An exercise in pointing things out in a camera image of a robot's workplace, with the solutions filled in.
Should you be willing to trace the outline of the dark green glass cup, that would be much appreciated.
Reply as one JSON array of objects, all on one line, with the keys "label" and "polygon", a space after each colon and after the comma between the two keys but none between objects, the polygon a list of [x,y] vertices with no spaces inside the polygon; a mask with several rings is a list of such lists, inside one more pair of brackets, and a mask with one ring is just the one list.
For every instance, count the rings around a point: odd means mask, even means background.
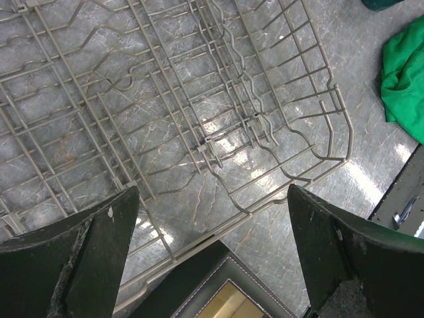
[{"label": "dark green glass cup", "polygon": [[371,11],[383,11],[403,2],[404,0],[361,0],[361,3]]}]

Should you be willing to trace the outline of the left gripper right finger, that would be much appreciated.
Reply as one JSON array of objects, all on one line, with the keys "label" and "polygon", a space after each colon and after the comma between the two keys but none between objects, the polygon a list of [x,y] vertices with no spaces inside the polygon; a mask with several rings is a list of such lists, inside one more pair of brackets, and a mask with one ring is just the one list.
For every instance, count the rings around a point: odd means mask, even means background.
[{"label": "left gripper right finger", "polygon": [[311,310],[357,279],[374,317],[423,316],[423,239],[377,225],[291,184],[288,207]]}]

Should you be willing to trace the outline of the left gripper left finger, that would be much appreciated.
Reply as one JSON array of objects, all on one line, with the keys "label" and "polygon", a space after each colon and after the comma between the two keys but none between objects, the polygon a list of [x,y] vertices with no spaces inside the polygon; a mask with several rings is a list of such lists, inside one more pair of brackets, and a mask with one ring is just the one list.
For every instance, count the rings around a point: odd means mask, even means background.
[{"label": "left gripper left finger", "polygon": [[139,209],[132,186],[1,243],[2,317],[111,317]]}]

